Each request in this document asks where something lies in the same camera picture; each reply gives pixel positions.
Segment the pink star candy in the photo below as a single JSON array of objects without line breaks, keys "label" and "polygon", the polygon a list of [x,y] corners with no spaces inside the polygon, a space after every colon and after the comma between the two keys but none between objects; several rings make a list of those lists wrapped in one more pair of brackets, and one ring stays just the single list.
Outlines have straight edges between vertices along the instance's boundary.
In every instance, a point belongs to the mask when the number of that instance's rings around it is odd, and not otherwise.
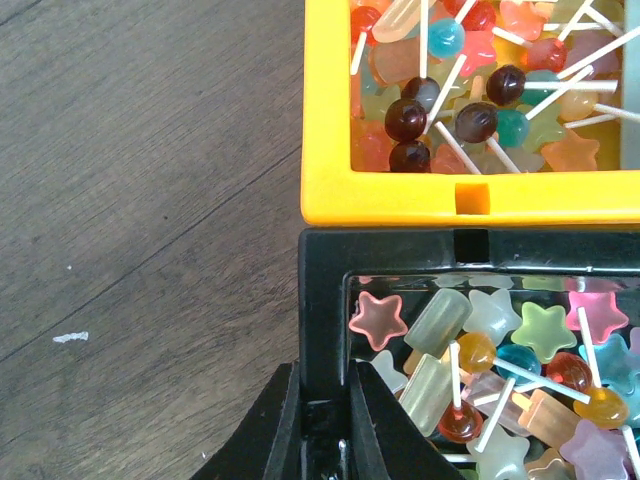
[{"label": "pink star candy", "polygon": [[378,300],[369,292],[358,297],[358,313],[349,321],[349,329],[361,333],[371,348],[379,352],[393,337],[406,335],[409,329],[400,318],[402,297],[391,295]]},{"label": "pink star candy", "polygon": [[615,293],[569,292],[569,303],[571,311],[567,315],[567,327],[569,330],[580,330],[578,307],[584,307],[591,338],[596,345],[606,343],[611,332],[629,324],[629,317],[618,310]]},{"label": "pink star candy", "polygon": [[467,56],[461,77],[468,77],[478,68],[491,65],[496,61],[496,49],[493,47],[493,33],[487,31],[466,32],[464,47],[460,54]]},{"label": "pink star candy", "polygon": [[577,480],[628,480],[624,463],[627,447],[620,432],[602,430],[580,420],[573,438],[560,447],[560,455],[576,467]]},{"label": "pink star candy", "polygon": [[540,37],[546,19],[531,2],[500,2],[500,14],[504,21],[504,29],[519,37],[533,42]]}]

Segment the yellow tray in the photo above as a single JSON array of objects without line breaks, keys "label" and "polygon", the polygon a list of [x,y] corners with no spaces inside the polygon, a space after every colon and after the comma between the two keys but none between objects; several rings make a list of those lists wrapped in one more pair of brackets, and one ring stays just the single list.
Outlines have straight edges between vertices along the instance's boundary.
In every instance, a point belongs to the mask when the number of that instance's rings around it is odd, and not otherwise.
[{"label": "yellow tray", "polygon": [[308,223],[640,224],[640,171],[481,176],[351,170],[349,1],[307,0],[305,17],[301,207]]}]

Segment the white lollipop stick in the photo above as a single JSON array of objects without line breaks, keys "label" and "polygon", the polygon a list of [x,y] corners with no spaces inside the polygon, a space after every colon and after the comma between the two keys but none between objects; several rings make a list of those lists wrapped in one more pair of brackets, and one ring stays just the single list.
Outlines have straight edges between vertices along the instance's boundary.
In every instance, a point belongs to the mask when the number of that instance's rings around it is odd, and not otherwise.
[{"label": "white lollipop stick", "polygon": [[587,320],[587,311],[584,307],[578,307],[578,320],[580,321],[580,333],[582,334],[582,344],[587,352],[587,363],[591,369],[593,377],[593,386],[602,387],[600,380],[600,370],[598,369],[598,361],[596,360],[596,351],[593,348],[593,340],[591,340],[591,330],[589,330],[589,320]]},{"label": "white lollipop stick", "polygon": [[509,377],[507,379],[507,383],[502,387],[502,392],[500,392],[500,398],[498,399],[498,403],[496,404],[496,409],[491,413],[491,416],[484,422],[484,426],[482,427],[482,433],[480,437],[478,437],[478,443],[475,445],[475,450],[478,453],[484,452],[484,449],[487,447],[487,443],[489,443],[489,438],[491,438],[491,434],[496,428],[498,424],[498,420],[500,419],[500,415],[502,415],[502,411],[504,407],[507,406],[507,400],[511,396],[511,392],[513,391],[513,387],[516,385],[516,377]]},{"label": "white lollipop stick", "polygon": [[566,85],[564,85],[562,88],[559,88],[558,90],[553,92],[551,95],[549,95],[547,98],[545,98],[542,102],[540,102],[538,105],[533,107],[533,109],[525,115],[525,117],[527,117],[527,120],[531,121],[536,115],[542,112],[545,108],[547,108],[557,99],[559,99],[562,95],[564,95],[569,90],[571,90],[571,87],[573,85],[578,83],[583,78],[589,76],[592,72],[593,72],[593,67],[591,65],[587,65],[586,67],[584,67],[575,76],[573,76],[571,80],[566,82]]},{"label": "white lollipop stick", "polygon": [[599,11],[597,11],[595,8],[593,8],[591,5],[589,5],[586,10],[585,13],[591,17],[591,19],[594,22],[599,23],[600,25],[602,25],[604,27],[605,30],[609,30],[609,32],[615,36],[615,37],[621,37],[622,35],[624,35],[624,31],[619,28],[615,23],[613,23],[611,20],[609,20],[607,17],[605,17],[604,15],[602,15]]},{"label": "white lollipop stick", "polygon": [[538,382],[543,387],[553,390],[554,392],[558,392],[563,395],[566,395],[567,397],[573,398],[574,400],[578,400],[579,402],[589,403],[591,401],[591,397],[589,395],[586,395],[582,392],[577,392],[569,387],[565,387],[564,385],[561,385],[560,383],[556,383],[552,380],[549,380],[546,377],[541,377],[540,375],[531,373],[529,370],[518,367],[517,365],[513,365],[512,363],[505,362],[501,358],[495,358],[493,360],[493,364],[496,367],[504,368],[505,370],[511,373],[515,373],[516,375],[524,377],[527,380],[530,380],[532,382]]},{"label": "white lollipop stick", "polygon": [[529,40],[525,40],[524,38],[519,37],[515,33],[507,32],[506,30],[500,27],[493,27],[491,31],[496,37],[500,37],[503,40],[506,40],[507,42],[514,43],[515,45],[520,45],[521,47],[525,47],[525,48],[531,48],[533,46],[533,43],[531,43]]},{"label": "white lollipop stick", "polygon": [[573,75],[574,73],[578,72],[580,69],[586,67],[587,65],[591,65],[600,57],[604,57],[607,53],[613,52],[616,48],[621,47],[625,43],[633,40],[638,35],[640,35],[640,26],[634,28],[633,30],[628,31],[623,36],[618,37],[615,40],[612,40],[610,43],[608,43],[602,48],[599,48],[598,50],[593,52],[591,55],[587,55],[579,62],[576,62],[575,64],[571,65],[568,68],[565,68],[562,72],[558,74],[558,78],[562,80],[563,78],[567,78],[568,76]]},{"label": "white lollipop stick", "polygon": [[449,343],[449,364],[451,365],[451,386],[453,388],[453,408],[462,408],[460,397],[460,345],[455,340]]},{"label": "white lollipop stick", "polygon": [[462,5],[462,8],[460,9],[460,11],[458,12],[458,14],[453,20],[456,23],[462,23],[462,21],[467,16],[469,11],[473,8],[475,3],[476,3],[476,0],[467,0],[466,2],[464,2],[464,5]]},{"label": "white lollipop stick", "polygon": [[640,123],[640,113],[627,112],[626,110],[622,110],[621,108],[610,107],[609,105],[602,105],[601,103],[596,103],[593,107],[593,111],[598,113],[615,115],[616,117],[623,118],[631,122]]},{"label": "white lollipop stick", "polygon": [[598,123],[610,122],[611,120],[615,120],[615,115],[598,115],[597,117],[589,117],[584,120],[576,120],[575,122],[567,122],[564,124],[564,128],[580,128],[580,127],[588,127],[589,125],[597,125]]},{"label": "white lollipop stick", "polygon": [[427,52],[429,46],[429,1],[420,2],[420,78],[427,78]]},{"label": "white lollipop stick", "polygon": [[[540,388],[541,386],[542,385],[540,385],[538,382],[529,382],[529,383],[525,383],[524,385],[515,386],[513,391],[515,393],[527,393],[527,392],[530,392],[531,390],[535,390],[536,388]],[[474,399],[473,406],[480,407],[488,403],[493,403],[497,401],[499,398],[500,398],[499,393],[491,393],[489,395],[485,395],[484,397],[478,397]]]},{"label": "white lollipop stick", "polygon": [[496,139],[493,137],[489,137],[487,139],[487,145],[489,146],[489,148],[491,150],[493,150],[493,153],[496,154],[496,156],[498,157],[498,159],[502,162],[502,164],[507,167],[507,170],[511,173],[522,173],[520,171],[520,169],[516,166],[515,163],[513,163],[513,160],[511,160],[509,158],[509,155],[507,155],[507,152],[505,152],[502,147],[500,146],[500,144],[498,142],[496,142]]},{"label": "white lollipop stick", "polygon": [[469,170],[474,175],[482,175],[482,172],[478,170],[478,167],[476,167],[475,163],[473,163],[473,160],[469,158],[467,152],[465,152],[460,144],[456,142],[456,139],[453,138],[453,135],[451,135],[451,132],[447,130],[447,127],[445,127],[442,122],[437,122],[434,126],[440,132],[446,142],[451,146],[458,158],[462,160],[462,163],[464,163],[464,166],[467,167],[467,170]]},{"label": "white lollipop stick", "polygon": [[[558,90],[567,82],[525,82],[525,90]],[[580,92],[605,92],[613,93],[618,89],[617,80],[590,80],[570,85],[570,90]]]},{"label": "white lollipop stick", "polygon": [[475,463],[471,455],[465,453],[445,453],[442,455],[449,463]]},{"label": "white lollipop stick", "polygon": [[449,95],[449,91],[451,90],[451,87],[453,87],[453,82],[455,82],[456,78],[458,78],[458,75],[460,75],[460,70],[462,70],[462,67],[464,66],[464,62],[466,61],[467,61],[467,56],[464,54],[461,54],[456,60],[456,62],[453,64],[453,67],[451,68],[451,72],[449,72],[449,76],[444,81],[444,84],[442,85],[442,89],[440,90],[440,93],[436,97],[436,101],[433,103],[433,107],[431,107],[431,111],[429,112],[429,115],[427,115],[427,126],[424,128],[423,134],[427,133],[427,130],[429,130],[429,127],[431,127],[431,124],[433,123],[433,120],[436,118],[436,115],[438,115],[438,112],[442,108],[442,105],[444,105],[444,102],[447,99],[447,95]]},{"label": "white lollipop stick", "polygon": [[624,443],[627,444],[627,450],[629,450],[629,458],[631,459],[631,466],[633,467],[633,473],[636,478],[640,478],[640,454],[638,454],[638,446],[636,445],[636,439],[633,438],[633,430],[629,425],[623,425],[620,427]]},{"label": "white lollipop stick", "polygon": [[358,70],[360,70],[360,62],[362,61],[362,54],[364,53],[366,43],[367,32],[360,32],[358,43],[356,44],[356,51],[353,52],[353,60],[351,60],[351,75],[357,75]]},{"label": "white lollipop stick", "polygon": [[[620,27],[620,24],[617,22],[612,22],[615,27]],[[545,32],[556,32],[558,30],[562,30],[566,27],[566,23],[545,23],[542,27],[542,30]],[[605,28],[596,22],[580,22],[576,23],[573,26],[573,31],[585,31],[585,30],[605,30]]]},{"label": "white lollipop stick", "polygon": [[584,2],[582,2],[582,5],[580,5],[578,10],[576,10],[576,13],[574,13],[573,17],[571,17],[571,20],[569,20],[569,23],[567,23],[567,26],[564,27],[564,29],[558,35],[558,40],[564,42],[567,39],[567,37],[571,33],[571,30],[573,30],[573,26],[580,21],[587,10],[587,7],[590,7],[592,3],[593,0],[584,0]]}]

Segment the candy pile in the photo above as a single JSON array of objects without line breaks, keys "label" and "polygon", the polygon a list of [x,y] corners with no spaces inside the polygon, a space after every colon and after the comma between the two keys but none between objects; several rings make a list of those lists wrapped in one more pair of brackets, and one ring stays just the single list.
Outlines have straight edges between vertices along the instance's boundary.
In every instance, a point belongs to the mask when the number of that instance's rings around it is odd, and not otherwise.
[{"label": "candy pile", "polygon": [[465,281],[408,322],[403,296],[361,291],[354,356],[371,361],[425,437],[455,452],[445,456],[466,478],[640,478],[640,328],[616,294],[536,298],[512,282]]},{"label": "candy pile", "polygon": [[619,0],[350,1],[354,170],[597,170],[616,120],[640,121]]}]

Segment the wooden floor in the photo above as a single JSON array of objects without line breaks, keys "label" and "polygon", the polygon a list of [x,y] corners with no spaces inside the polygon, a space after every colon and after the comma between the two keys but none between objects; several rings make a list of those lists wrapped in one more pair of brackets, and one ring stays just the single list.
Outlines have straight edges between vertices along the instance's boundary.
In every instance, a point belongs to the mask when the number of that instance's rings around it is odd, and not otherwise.
[{"label": "wooden floor", "polygon": [[1,479],[188,478],[297,356],[303,10],[0,2]]}]

